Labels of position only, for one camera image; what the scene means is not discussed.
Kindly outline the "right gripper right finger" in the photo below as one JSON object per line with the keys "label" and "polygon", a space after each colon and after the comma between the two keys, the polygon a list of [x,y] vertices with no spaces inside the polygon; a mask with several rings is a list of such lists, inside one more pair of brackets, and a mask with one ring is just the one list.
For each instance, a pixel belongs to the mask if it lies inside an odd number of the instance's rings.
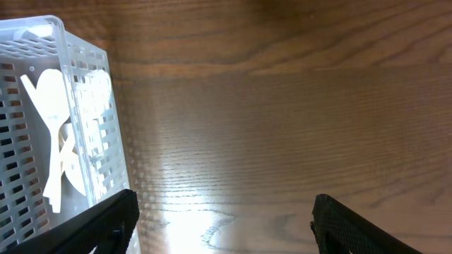
{"label": "right gripper right finger", "polygon": [[320,254],[421,254],[327,194],[316,196],[312,215]]}

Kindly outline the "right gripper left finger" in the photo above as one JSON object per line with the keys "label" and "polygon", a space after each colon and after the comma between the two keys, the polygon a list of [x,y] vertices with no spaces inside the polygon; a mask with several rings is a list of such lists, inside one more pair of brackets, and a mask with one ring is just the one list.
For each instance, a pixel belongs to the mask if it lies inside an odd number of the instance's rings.
{"label": "right gripper left finger", "polygon": [[4,253],[125,254],[139,214],[136,192],[124,189]]}

